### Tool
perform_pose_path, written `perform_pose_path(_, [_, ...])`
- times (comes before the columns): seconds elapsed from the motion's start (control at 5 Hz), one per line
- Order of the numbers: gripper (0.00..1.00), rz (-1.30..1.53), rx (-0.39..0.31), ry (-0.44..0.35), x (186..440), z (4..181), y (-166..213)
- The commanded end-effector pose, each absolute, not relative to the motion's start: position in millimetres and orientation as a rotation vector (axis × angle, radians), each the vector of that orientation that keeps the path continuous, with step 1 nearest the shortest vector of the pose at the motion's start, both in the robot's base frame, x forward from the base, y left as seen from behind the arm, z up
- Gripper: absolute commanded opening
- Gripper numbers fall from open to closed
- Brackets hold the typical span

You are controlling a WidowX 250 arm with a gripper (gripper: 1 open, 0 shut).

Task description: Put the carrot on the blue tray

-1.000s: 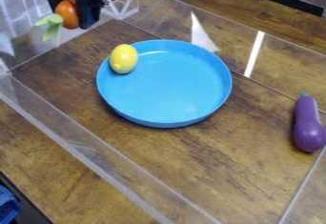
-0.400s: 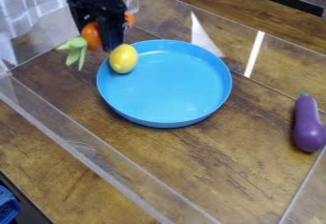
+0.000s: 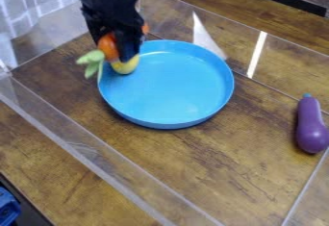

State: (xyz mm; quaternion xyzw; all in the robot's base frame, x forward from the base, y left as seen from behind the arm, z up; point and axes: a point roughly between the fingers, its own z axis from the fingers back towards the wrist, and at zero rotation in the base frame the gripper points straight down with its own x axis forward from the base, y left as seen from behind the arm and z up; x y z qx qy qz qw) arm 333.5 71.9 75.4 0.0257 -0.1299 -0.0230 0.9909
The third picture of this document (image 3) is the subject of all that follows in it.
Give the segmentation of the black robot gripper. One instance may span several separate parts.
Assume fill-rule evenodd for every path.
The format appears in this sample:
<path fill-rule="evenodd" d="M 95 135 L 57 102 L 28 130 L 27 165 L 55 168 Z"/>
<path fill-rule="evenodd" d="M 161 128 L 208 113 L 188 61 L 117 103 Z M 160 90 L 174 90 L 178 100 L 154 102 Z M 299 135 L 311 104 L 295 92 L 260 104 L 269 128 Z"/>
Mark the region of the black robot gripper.
<path fill-rule="evenodd" d="M 81 0 L 82 15 L 95 43 L 114 31 L 119 59 L 127 63 L 141 52 L 145 19 L 138 0 Z"/>

